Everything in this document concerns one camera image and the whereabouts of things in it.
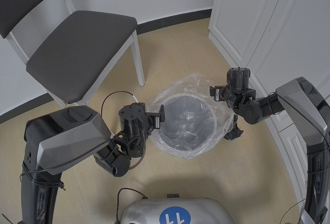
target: transparent tape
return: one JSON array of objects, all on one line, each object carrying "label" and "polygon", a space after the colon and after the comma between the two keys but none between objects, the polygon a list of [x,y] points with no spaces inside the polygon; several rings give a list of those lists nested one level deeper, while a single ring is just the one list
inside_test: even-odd
[{"label": "transparent tape", "polygon": [[232,130],[234,112],[225,102],[210,97],[209,86],[214,86],[209,78],[191,74],[170,84],[148,103],[149,112],[164,105],[165,122],[150,137],[159,149],[192,159],[212,149]]}]

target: beige tile floor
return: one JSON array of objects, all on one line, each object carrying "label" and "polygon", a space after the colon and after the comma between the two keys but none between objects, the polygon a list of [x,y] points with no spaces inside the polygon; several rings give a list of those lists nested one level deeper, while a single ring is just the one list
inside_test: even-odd
[{"label": "beige tile floor", "polygon": [[[118,61],[89,106],[100,111],[103,99],[116,90],[135,94],[148,102],[171,82],[191,73],[202,73],[217,84],[225,84],[228,63],[208,38],[209,19],[179,24],[138,36],[146,84],[138,85],[133,58],[127,50]],[[132,99],[115,94],[108,99],[104,119],[119,131],[118,111]],[[21,220],[20,182],[28,120],[59,110],[50,102],[0,125],[0,213],[12,222]],[[54,224],[114,223],[117,192],[122,187],[140,190],[149,198],[180,193],[181,197],[208,197],[220,201],[236,224],[279,223],[296,203],[287,169],[264,122],[251,126],[239,119],[244,130],[234,141],[222,140],[211,151],[185,160],[157,149],[150,139],[143,162],[124,177],[114,178],[89,157],[65,171],[59,190]],[[121,194],[122,210],[141,197],[131,191]],[[294,207],[282,223],[297,223]],[[0,216],[0,223],[7,221]]]}]

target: cabinet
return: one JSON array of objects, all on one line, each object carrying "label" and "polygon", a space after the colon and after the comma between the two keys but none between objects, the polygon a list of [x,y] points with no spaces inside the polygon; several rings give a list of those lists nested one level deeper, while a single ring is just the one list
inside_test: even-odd
[{"label": "cabinet", "polygon": [[[330,0],[214,0],[209,37],[232,67],[251,70],[266,97],[303,76],[330,94]],[[297,199],[306,194],[306,144],[285,111],[266,121]]]}]

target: black baseboard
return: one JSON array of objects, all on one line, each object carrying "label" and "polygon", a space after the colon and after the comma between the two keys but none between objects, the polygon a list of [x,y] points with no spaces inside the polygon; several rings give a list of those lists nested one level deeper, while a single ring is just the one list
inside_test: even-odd
[{"label": "black baseboard", "polygon": [[[142,24],[138,24],[138,28],[136,29],[137,34],[142,34],[146,32],[151,32],[157,29],[161,29],[164,27],[189,22],[193,20],[206,19],[211,17],[212,9],[199,10],[196,12],[188,12],[184,14],[174,15],[170,17],[165,17],[157,20],[148,21]],[[29,110],[32,110],[36,107],[39,107],[43,104],[51,102],[54,100],[48,93],[43,94],[37,98],[31,99],[30,101],[15,107],[14,109],[6,112],[5,114],[0,116],[0,124],[10,120],[18,115],[21,115]]]}]

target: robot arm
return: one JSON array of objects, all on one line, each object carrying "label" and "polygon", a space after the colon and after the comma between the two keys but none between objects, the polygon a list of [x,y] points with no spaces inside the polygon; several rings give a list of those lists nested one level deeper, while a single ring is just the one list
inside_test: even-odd
[{"label": "robot arm", "polygon": [[117,135],[88,106],[65,108],[27,123],[19,224],[51,224],[57,190],[64,189],[62,172],[92,154],[113,176],[126,174],[131,157],[142,156],[148,135],[165,121],[163,105],[159,113],[148,113],[144,103],[133,103],[119,116],[122,130]]},{"label": "robot arm", "polygon": [[227,85],[210,87],[215,101],[225,101],[249,124],[286,110],[307,145],[308,179],[305,206],[300,224],[321,224],[327,208],[330,173],[330,107],[305,78],[296,78],[268,97],[256,99],[249,86],[250,70],[232,68]]}]

